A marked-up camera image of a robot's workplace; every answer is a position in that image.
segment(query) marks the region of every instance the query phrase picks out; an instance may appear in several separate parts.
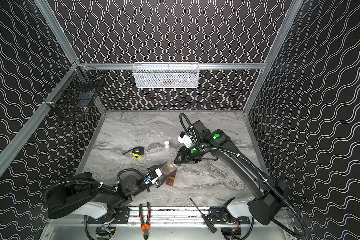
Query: cable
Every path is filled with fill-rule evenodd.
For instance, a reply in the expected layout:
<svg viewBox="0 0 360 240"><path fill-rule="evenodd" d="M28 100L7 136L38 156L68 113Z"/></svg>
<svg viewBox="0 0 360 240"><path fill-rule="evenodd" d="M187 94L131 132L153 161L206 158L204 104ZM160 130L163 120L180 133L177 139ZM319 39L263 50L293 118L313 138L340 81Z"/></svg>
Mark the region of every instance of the cable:
<svg viewBox="0 0 360 240"><path fill-rule="evenodd" d="M88 238L89 240L96 240L96 239L93 239L93 238L91 237L91 235L89 234L89 232L88 232L88 228L87 228L87 215L84 215L84 229L85 229L85 234L87 235L87 238Z"/></svg>
<svg viewBox="0 0 360 240"><path fill-rule="evenodd" d="M272 186L266 177L264 177L264 173L258 169L248 158L246 158L245 156L239 155L234 151L228 150L228 149L224 149L222 147L213 147L213 146L209 146L209 147L205 147L206 150L214 150L214 151L222 151L222 152L227 152L229 154L232 155L237 155L238 157L242 158L244 161L246 161L251 168L261 177L262 181L264 182L265 185L267 185L267 187L269 187L270 190L272 190L274 192L274 194L276 194L278 196L278 198L287 205L287 207L291 210L291 212L293 213L293 215L297 218L297 220L299 221L299 223L302 226L303 229L303 235L295 233L293 231L291 231L290 229L286 228L283 224L279 223L276 219L272 219L272 221L274 223L276 223L279 227L283 228L283 230L287 231L287 229L289 231L287 231L289 234L291 234L293 237L296 238L300 238L300 239L307 239L308 238L308 228L307 225L305 224L304 220L300 217L300 215L297 213L297 211L293 208L293 206L288 202L287 199L284 198L284 196L279 193L278 190L276 190L276 188L274 186Z"/></svg>
<svg viewBox="0 0 360 240"><path fill-rule="evenodd" d="M186 120L186 122L188 123L189 128L191 129L192 135L190 134L190 132L188 131L188 129L185 127L185 125L184 125L184 123L183 123L182 117L184 117L185 120ZM191 122L189 121L188 117L185 115L185 113L180 113L179 118L180 118L181 126L183 127L184 131L188 134L188 136L193 136L192 142L193 142L194 144L196 144L196 146L199 146L199 140L198 140L198 138L197 138L196 132L195 132L195 130L194 130L194 128L193 128L193 125L192 125Z"/></svg>
<svg viewBox="0 0 360 240"><path fill-rule="evenodd" d="M248 236L251 234L251 231L253 229L253 225L254 225L254 217L252 217L252 222L251 222L251 225L250 225L250 229L248 230L247 234L244 237L240 238L239 240L245 240L245 239L248 238Z"/></svg>
<svg viewBox="0 0 360 240"><path fill-rule="evenodd" d="M120 178L120 176L121 176L123 173L125 173L125 172L135 172L135 173L137 173L140 177L142 177L143 180L145 179L144 175L143 175L139 170L136 170L136 169L134 169L134 168L126 168L126 169L121 170L121 171L117 174L116 178L117 178L117 180L119 180L119 182L122 182L122 179Z"/></svg>
<svg viewBox="0 0 360 240"><path fill-rule="evenodd" d="M247 239L248 238L248 236L251 234L251 232L252 232L252 229L253 229L253 225L254 225L254 217L252 217L252 222L251 222L251 225L250 225L250 229L248 230L248 232L245 234L245 236L244 237L242 237L242 238L238 238L238 237L236 237L235 236L235 232L234 231L236 231L238 228L236 228L235 230L232 230L231 231L231 237L232 237L232 239L235 239L235 240L245 240L245 239Z"/></svg>
<svg viewBox="0 0 360 240"><path fill-rule="evenodd" d="M99 182L95 181L95 180L88 180L88 179L70 179L70 180L63 180L61 182L55 183L50 185L44 192L43 194L43 200L48 203L48 195L50 194L50 192L58 186L64 185L66 183L87 183L87 184L92 184L96 187L102 187L108 191L112 191L115 192L115 189L108 187L107 185L101 185Z"/></svg>

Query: wall panel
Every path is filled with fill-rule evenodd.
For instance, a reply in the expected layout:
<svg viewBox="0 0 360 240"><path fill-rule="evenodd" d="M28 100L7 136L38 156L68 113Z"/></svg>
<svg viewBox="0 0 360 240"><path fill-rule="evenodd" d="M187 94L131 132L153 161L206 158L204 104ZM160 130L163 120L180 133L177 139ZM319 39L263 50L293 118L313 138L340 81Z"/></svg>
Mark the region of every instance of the wall panel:
<svg viewBox="0 0 360 240"><path fill-rule="evenodd" d="M49 0L81 62L264 62L291 0Z"/></svg>
<svg viewBox="0 0 360 240"><path fill-rule="evenodd" d="M37 240L48 219L42 194L74 175L100 114L67 122L51 111L0 178L0 240Z"/></svg>
<svg viewBox="0 0 360 240"><path fill-rule="evenodd" d="M310 238L360 240L360 1L304 2L248 117Z"/></svg>
<svg viewBox="0 0 360 240"><path fill-rule="evenodd" d="M259 70L201 70L192 89L136 88L132 71L107 72L99 93L108 110L243 110Z"/></svg>
<svg viewBox="0 0 360 240"><path fill-rule="evenodd" d="M0 1L0 153L70 65L32 0Z"/></svg>

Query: black screwdriver handle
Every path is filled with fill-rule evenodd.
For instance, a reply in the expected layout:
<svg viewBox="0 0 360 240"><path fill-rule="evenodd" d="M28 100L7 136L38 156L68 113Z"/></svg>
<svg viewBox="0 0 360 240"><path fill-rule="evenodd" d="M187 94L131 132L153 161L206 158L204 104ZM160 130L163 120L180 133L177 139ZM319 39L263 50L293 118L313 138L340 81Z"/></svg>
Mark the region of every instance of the black screwdriver handle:
<svg viewBox="0 0 360 240"><path fill-rule="evenodd" d="M205 214L202 214L202 218L204 219L204 222L208 226L209 230L211 230L212 233L216 233L217 229L211 220Z"/></svg>

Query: orange pliers handle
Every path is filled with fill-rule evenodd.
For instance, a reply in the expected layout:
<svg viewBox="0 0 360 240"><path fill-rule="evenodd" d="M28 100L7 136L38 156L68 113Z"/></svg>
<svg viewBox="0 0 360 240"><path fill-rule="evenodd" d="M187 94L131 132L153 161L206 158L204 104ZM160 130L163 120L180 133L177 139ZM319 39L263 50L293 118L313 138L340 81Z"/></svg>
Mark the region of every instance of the orange pliers handle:
<svg viewBox="0 0 360 240"><path fill-rule="evenodd" d="M140 222L141 222L141 230L145 230L145 224L144 224L144 216L143 216L143 204L140 204L139 206L139 216L140 216Z"/></svg>
<svg viewBox="0 0 360 240"><path fill-rule="evenodd" d="M148 215L147 215L147 226L145 229L149 229L151 227L151 205L149 202L147 202L147 209L148 209Z"/></svg>
<svg viewBox="0 0 360 240"><path fill-rule="evenodd" d="M148 215L147 215L147 225L144 223L144 216L143 216L143 204L139 205L139 216L140 216L140 222L141 222L141 230L148 230L151 227L151 205L149 202L147 202L147 209L148 209Z"/></svg>

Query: marble table surface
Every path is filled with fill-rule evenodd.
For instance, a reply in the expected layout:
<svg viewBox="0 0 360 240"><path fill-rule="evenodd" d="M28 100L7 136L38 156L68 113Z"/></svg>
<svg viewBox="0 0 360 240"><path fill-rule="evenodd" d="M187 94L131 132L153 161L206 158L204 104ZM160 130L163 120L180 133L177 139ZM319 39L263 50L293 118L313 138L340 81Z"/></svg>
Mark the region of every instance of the marble table surface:
<svg viewBox="0 0 360 240"><path fill-rule="evenodd" d="M238 149L259 167L250 136L241 112L185 112L191 122L201 120L214 131L221 129ZM147 174L147 168L175 158L182 146L177 137L182 132L179 112L108 112L83 172L105 184L117 182L116 175L125 168L135 168ZM170 149L164 148L164 141ZM136 147L145 148L144 158L123 152ZM192 206L191 197L199 206L221 206L231 197L249 197L251 192L242 180L222 161L203 160L182 165L173 186L151 187L132 197L130 206L149 202L152 206Z"/></svg>

